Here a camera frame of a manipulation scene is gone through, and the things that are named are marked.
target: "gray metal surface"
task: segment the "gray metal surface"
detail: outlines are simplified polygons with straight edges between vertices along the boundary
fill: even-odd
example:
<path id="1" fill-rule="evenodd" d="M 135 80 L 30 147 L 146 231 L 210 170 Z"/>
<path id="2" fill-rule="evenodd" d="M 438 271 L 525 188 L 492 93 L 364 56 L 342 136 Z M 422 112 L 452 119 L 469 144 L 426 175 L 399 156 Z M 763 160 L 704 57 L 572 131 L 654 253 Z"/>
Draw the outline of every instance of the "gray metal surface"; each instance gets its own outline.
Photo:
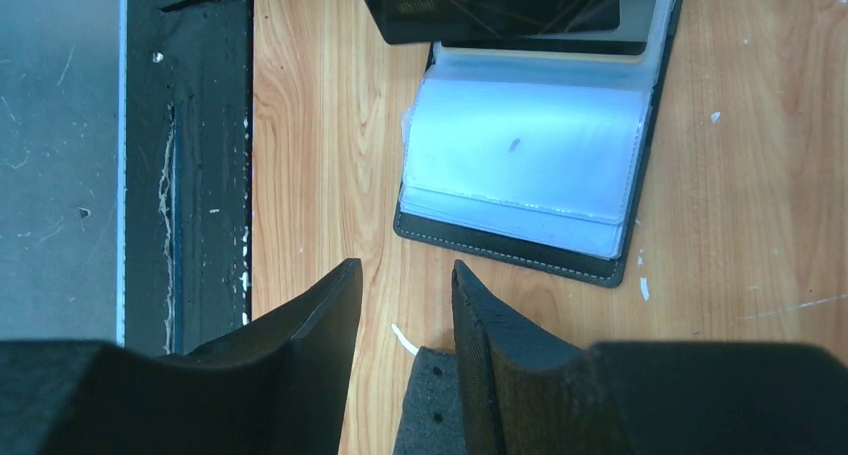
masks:
<path id="1" fill-rule="evenodd" d="M 0 339 L 115 340 L 120 0 L 0 0 Z"/>

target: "black card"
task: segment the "black card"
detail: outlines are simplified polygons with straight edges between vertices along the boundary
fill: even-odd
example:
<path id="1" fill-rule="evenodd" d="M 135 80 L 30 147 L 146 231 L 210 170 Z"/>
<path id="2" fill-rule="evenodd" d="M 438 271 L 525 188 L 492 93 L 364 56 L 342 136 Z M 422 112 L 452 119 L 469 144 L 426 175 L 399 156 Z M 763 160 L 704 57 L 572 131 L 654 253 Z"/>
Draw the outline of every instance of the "black card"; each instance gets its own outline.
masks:
<path id="1" fill-rule="evenodd" d="M 619 0 L 617 6 L 596 7 L 592 13 L 620 10 L 621 23 L 615 30 L 594 29 L 592 23 L 578 23 L 572 31 L 565 33 L 489 40 L 442 40 L 442 45 L 451 48 L 638 56 L 647 46 L 655 3 L 656 0 Z M 610 16 L 612 13 L 592 16 L 587 22 Z"/>
<path id="2" fill-rule="evenodd" d="M 365 0 L 390 44 L 613 30 L 619 0 Z"/>

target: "scratch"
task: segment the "scratch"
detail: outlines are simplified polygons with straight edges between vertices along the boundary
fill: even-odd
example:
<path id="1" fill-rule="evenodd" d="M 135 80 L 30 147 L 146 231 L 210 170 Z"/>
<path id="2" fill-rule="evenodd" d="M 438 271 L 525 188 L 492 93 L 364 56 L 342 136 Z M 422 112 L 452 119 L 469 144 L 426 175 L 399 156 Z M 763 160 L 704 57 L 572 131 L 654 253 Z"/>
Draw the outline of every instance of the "scratch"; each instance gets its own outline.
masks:
<path id="1" fill-rule="evenodd" d="M 394 323 L 392 324 L 392 331 L 395 332 L 395 336 L 398 337 L 398 340 L 400 341 L 400 344 L 403 345 L 403 348 L 407 349 L 412 355 L 418 355 L 418 347 L 416 347 L 412 344 L 412 342 L 407 340 L 403 332 L 401 332 L 398 326 Z"/>
<path id="2" fill-rule="evenodd" d="M 74 58 L 74 50 L 76 50 L 76 49 L 77 49 L 77 44 L 73 44 L 73 45 L 71 45 L 71 51 L 70 51 L 70 52 L 68 52 L 68 61 L 67 61 L 67 62 L 65 62 L 65 69 L 64 69 L 64 70 L 62 70 L 62 75 L 59 77 L 59 81 L 58 81 L 58 82 L 56 82 L 56 86 L 57 86 L 57 87 L 58 87 L 59 85 L 61 85 L 61 84 L 62 84 L 62 80 L 64 80 L 64 79 L 65 79 L 65 74 L 66 74 L 66 73 L 68 73 L 68 67 L 70 67 L 70 66 L 71 66 L 71 59 L 72 59 L 72 58 Z"/>
<path id="3" fill-rule="evenodd" d="M 17 169 L 23 167 L 24 165 L 26 165 L 26 162 L 28 160 L 29 160 L 29 150 L 27 150 L 27 154 L 26 154 L 26 156 L 24 157 L 24 160 L 21 163 L 16 163 L 15 165 L 12 165 L 11 163 L 9 163 L 7 161 L 6 165 L 8 165 L 9 168 L 11 168 L 12 170 L 17 170 Z"/>
<path id="4" fill-rule="evenodd" d="M 12 113 L 12 109 L 9 108 L 9 104 L 6 102 L 6 97 L 0 96 L 0 100 L 3 100 L 3 105 L 6 105 L 6 110 L 9 111 L 9 116 L 12 118 L 12 121 L 18 123 L 18 120 L 15 118 L 15 114 Z"/>
<path id="5" fill-rule="evenodd" d="M 469 17 L 471 17 L 471 18 L 472 18 L 475 22 L 477 22 L 477 23 L 478 23 L 481 27 L 483 27 L 483 28 L 485 28 L 486 30 L 488 30 L 488 31 L 492 32 L 492 35 L 494 35 L 494 36 L 496 36 L 496 37 L 498 37 L 498 38 L 503 38 L 503 37 L 501 36 L 501 34 L 499 34 L 498 32 L 496 32 L 496 31 L 495 31 L 492 27 L 490 27 L 490 26 L 486 25 L 485 23 L 483 23 L 483 21 L 482 21 L 482 20 L 480 20 L 479 18 L 475 17 L 473 13 L 469 12 L 468 10 L 466 10 L 466 9 L 465 9 L 465 7 L 463 7 L 461 4 L 459 4 L 459 3 L 455 2 L 454 0 L 447 0 L 447 1 L 448 1 L 448 2 L 450 2 L 450 3 L 451 3 L 453 6 L 455 6 L 456 8 L 458 8 L 458 9 L 462 10 L 463 12 L 465 12 L 465 14 L 466 14 L 466 15 L 468 15 Z"/>
<path id="6" fill-rule="evenodd" d="M 91 252 L 88 254 L 88 258 L 85 259 L 85 263 L 83 266 L 88 265 L 88 262 L 91 261 L 91 257 L 94 256 L 95 250 L 100 245 L 100 241 L 103 240 L 103 234 L 106 233 L 106 230 L 109 228 L 109 224 L 112 223 L 112 217 L 115 215 L 115 206 L 118 202 L 112 204 L 112 210 L 109 210 L 109 217 L 106 218 L 106 223 L 103 225 L 103 228 L 100 229 L 100 235 L 97 236 L 97 240 L 94 241 L 94 245 L 91 246 Z"/>
<path id="7" fill-rule="evenodd" d="M 835 297 L 823 298 L 821 300 L 816 300 L 814 302 L 802 303 L 801 305 L 795 305 L 793 307 L 784 308 L 783 310 L 777 310 L 777 311 L 774 311 L 774 312 L 758 313 L 757 315 L 749 315 L 747 317 L 742 317 L 739 320 L 755 320 L 755 319 L 758 319 L 758 318 L 772 317 L 774 315 L 780 315 L 782 313 L 794 312 L 796 310 L 802 310 L 804 308 L 814 307 L 816 305 L 821 305 L 823 303 L 837 302 L 839 300 L 844 300 L 846 298 L 848 298 L 848 293 L 843 293 L 842 295 L 837 295 Z"/>
<path id="8" fill-rule="evenodd" d="M 165 142 L 165 161 L 162 164 L 162 176 L 159 178 L 159 214 L 165 222 L 165 242 L 162 247 L 162 252 L 165 255 L 165 262 L 168 264 L 168 291 L 165 298 L 165 305 L 168 310 L 168 316 L 165 318 L 165 344 L 162 348 L 165 353 L 173 352 L 173 340 L 171 334 L 174 328 L 174 259 L 171 256 L 171 217 L 168 209 L 168 199 L 171 194 L 171 157 L 173 154 L 174 134 L 176 133 L 174 106 L 171 104 L 168 107 L 171 114 L 171 131 L 168 134 L 168 140 Z"/>
<path id="9" fill-rule="evenodd" d="M 41 237 L 41 240 L 39 240 L 38 243 L 42 243 L 45 240 L 53 238 L 56 235 L 58 235 L 59 232 L 61 232 L 62 229 L 65 228 L 65 225 L 62 223 L 64 220 L 65 220 L 65 217 L 62 217 L 56 223 L 51 225 L 50 227 L 51 227 L 52 231 L 50 233 L 48 233 L 47 235 Z"/>

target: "card holder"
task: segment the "card holder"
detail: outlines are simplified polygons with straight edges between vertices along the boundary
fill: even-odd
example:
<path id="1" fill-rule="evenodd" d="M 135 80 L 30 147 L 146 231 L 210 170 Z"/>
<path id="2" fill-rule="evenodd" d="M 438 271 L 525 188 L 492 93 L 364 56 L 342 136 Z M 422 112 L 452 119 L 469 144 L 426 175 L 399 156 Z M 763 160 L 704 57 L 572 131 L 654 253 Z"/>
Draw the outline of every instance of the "card holder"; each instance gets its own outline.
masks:
<path id="1" fill-rule="evenodd" d="M 618 285 L 681 2 L 656 0 L 635 59 L 434 44 L 404 121 L 395 231 Z"/>
<path id="2" fill-rule="evenodd" d="M 403 184 L 551 214 L 624 221 L 650 93 L 438 78 L 410 120 Z"/>

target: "white paint speck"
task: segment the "white paint speck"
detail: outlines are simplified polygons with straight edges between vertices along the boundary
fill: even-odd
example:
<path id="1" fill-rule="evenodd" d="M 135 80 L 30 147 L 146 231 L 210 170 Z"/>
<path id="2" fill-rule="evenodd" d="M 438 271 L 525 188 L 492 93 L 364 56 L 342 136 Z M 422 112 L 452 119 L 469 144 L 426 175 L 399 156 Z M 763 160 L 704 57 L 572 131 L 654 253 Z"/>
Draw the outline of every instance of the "white paint speck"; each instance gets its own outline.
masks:
<path id="1" fill-rule="evenodd" d="M 647 302 L 651 299 L 651 291 L 648 289 L 648 279 L 642 277 L 639 279 L 639 287 L 642 288 L 642 298 Z"/>
<path id="2" fill-rule="evenodd" d="M 418 347 L 407 340 L 403 332 L 400 331 L 400 328 L 398 328 L 398 326 L 394 323 L 392 323 L 392 331 L 395 332 L 395 336 L 398 337 L 398 341 L 400 341 L 400 344 L 403 345 L 403 348 L 407 349 L 413 356 L 418 355 Z"/>
<path id="3" fill-rule="evenodd" d="M 241 277 L 239 277 L 239 278 L 241 278 L 241 288 L 242 288 L 242 290 L 244 290 L 244 293 L 247 293 L 247 289 L 248 289 L 248 287 L 250 287 L 250 274 L 247 273 L 247 272 L 244 272 L 244 273 L 241 274 Z"/>

